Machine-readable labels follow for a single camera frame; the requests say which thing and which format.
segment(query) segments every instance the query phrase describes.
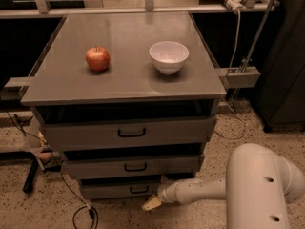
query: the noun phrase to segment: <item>drawer handle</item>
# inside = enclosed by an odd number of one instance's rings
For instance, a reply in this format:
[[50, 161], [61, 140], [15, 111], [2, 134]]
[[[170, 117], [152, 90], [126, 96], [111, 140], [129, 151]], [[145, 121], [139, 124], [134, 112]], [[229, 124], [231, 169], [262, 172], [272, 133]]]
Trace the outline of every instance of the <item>drawer handle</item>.
[[125, 164], [124, 169], [126, 172], [143, 172], [147, 169], [147, 163], [144, 164], [143, 168], [139, 168], [139, 169], [128, 169], [127, 164]]
[[132, 189], [132, 187], [130, 187], [130, 192], [131, 192], [131, 194], [146, 194], [147, 192], [149, 192], [149, 190], [150, 190], [150, 187], [147, 185], [146, 186], [146, 188], [145, 188], [145, 190], [140, 190], [140, 191], [134, 191], [133, 189]]
[[123, 134], [123, 131], [121, 129], [117, 130], [117, 135], [120, 137], [141, 137], [145, 134], [146, 134], [146, 128], [143, 128], [140, 134]]

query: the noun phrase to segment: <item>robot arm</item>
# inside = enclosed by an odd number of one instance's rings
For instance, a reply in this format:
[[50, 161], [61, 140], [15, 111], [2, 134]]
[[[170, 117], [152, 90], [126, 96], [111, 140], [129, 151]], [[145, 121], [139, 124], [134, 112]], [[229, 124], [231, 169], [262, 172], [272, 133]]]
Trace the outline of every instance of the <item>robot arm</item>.
[[167, 181], [143, 209], [162, 202], [226, 199], [229, 229], [288, 229], [286, 201], [296, 201], [304, 193], [305, 177], [292, 162], [260, 145], [244, 144], [231, 154], [226, 178], [209, 183], [196, 178]]

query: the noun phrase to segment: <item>red apple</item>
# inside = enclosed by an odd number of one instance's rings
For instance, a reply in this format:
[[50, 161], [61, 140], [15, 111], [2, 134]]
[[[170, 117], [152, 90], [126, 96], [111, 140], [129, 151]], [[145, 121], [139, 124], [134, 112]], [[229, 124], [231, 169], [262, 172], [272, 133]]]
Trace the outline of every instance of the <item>red apple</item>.
[[92, 70], [102, 72], [108, 68], [111, 57], [105, 48], [96, 46], [87, 50], [86, 61]]

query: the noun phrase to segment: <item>white bowl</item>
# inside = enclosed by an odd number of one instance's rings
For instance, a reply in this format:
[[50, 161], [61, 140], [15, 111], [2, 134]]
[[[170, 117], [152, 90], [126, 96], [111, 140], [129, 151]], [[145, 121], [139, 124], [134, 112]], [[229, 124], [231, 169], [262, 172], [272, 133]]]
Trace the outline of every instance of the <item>white bowl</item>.
[[179, 71], [189, 56], [189, 50], [180, 43], [165, 41], [150, 48], [153, 65], [164, 74]]

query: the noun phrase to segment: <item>speckled floor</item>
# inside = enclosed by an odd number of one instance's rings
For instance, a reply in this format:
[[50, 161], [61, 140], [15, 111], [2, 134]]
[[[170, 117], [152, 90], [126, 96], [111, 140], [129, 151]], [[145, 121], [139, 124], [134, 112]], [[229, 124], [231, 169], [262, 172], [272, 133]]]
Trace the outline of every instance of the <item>speckled floor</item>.
[[[213, 133], [206, 146], [206, 159], [197, 174], [199, 178], [211, 181], [224, 177], [230, 153], [238, 145], [250, 142], [286, 157], [305, 174], [305, 135], [301, 127], [278, 128], [265, 134], [262, 121], [248, 101], [238, 101], [236, 112], [243, 123], [232, 117], [225, 105], [219, 108], [215, 130], [226, 138]], [[31, 113], [19, 114], [28, 116]], [[0, 151], [20, 149], [23, 143], [23, 135], [11, 126], [6, 114], [1, 113]], [[33, 192], [25, 194], [22, 187], [30, 166], [28, 160], [0, 161], [0, 228], [73, 228], [73, 214], [83, 204], [67, 189], [58, 173], [43, 174], [41, 170], [35, 178]], [[77, 183], [66, 175], [64, 178], [79, 195]], [[99, 214], [98, 228], [226, 228], [225, 201], [163, 204], [155, 210], [144, 212], [141, 206], [145, 201], [146, 198], [93, 201], [92, 205]], [[305, 197], [287, 206], [291, 228], [305, 228]], [[81, 212], [76, 217], [76, 224], [78, 228], [90, 228], [91, 220], [87, 212]]]

